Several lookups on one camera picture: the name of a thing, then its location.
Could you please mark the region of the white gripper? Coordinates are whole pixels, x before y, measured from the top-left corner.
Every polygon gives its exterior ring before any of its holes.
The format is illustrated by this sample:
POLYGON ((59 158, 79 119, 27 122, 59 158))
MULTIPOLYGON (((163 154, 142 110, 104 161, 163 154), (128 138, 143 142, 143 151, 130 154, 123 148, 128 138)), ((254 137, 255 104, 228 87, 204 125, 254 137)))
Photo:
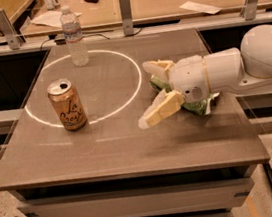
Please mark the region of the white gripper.
POLYGON ((203 58, 199 55, 183 58, 176 64, 172 60, 147 61, 142 68, 162 81, 169 80, 174 89, 169 93, 163 89, 145 110, 138 121, 138 126, 143 130, 178 112, 184 102, 199 102, 209 95, 203 58))

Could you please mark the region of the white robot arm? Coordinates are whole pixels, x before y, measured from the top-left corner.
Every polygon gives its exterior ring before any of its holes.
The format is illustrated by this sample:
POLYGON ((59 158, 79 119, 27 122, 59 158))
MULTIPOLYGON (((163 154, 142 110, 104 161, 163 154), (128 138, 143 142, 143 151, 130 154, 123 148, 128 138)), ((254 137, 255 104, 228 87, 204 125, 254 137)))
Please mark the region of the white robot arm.
POLYGON ((239 48, 204 56, 190 56, 178 62, 147 61, 146 73, 166 86, 138 122, 142 129, 159 124, 186 103, 209 95, 231 92, 239 95, 272 90, 272 25, 259 25, 242 38, 239 48))

